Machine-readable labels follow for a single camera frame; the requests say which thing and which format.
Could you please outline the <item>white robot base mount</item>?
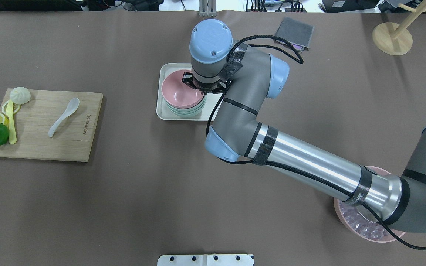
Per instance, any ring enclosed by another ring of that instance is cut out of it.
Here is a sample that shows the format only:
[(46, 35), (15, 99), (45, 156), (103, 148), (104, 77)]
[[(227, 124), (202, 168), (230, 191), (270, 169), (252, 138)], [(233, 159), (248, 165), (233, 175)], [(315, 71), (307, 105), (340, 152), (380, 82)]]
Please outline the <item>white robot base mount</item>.
[(254, 266), (250, 254), (188, 254), (162, 255), (157, 266)]

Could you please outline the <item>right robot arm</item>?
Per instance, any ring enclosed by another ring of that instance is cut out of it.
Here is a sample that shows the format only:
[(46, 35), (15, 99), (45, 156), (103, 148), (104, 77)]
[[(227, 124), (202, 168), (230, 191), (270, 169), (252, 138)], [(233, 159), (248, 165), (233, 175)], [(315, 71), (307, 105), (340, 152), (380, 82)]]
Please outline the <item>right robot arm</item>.
[(399, 231), (426, 233), (426, 127), (401, 174), (374, 170), (328, 153), (256, 120), (266, 98), (276, 98), (289, 75), (283, 60), (259, 51), (248, 40), (234, 40), (220, 20), (199, 22), (189, 43), (191, 74), (183, 82), (203, 93), (221, 93), (219, 111), (207, 127), (205, 147), (215, 157), (239, 157), (270, 166), (364, 210), (370, 219)]

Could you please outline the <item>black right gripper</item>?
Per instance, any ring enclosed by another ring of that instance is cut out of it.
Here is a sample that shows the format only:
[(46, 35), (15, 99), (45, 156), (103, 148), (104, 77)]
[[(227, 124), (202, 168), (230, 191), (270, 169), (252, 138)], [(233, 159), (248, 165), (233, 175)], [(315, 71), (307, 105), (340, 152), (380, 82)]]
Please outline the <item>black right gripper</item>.
[(200, 90), (201, 93), (223, 93), (231, 85), (231, 81), (222, 81), (221, 79), (213, 83), (202, 83), (191, 72), (183, 72), (182, 82), (191, 89)]

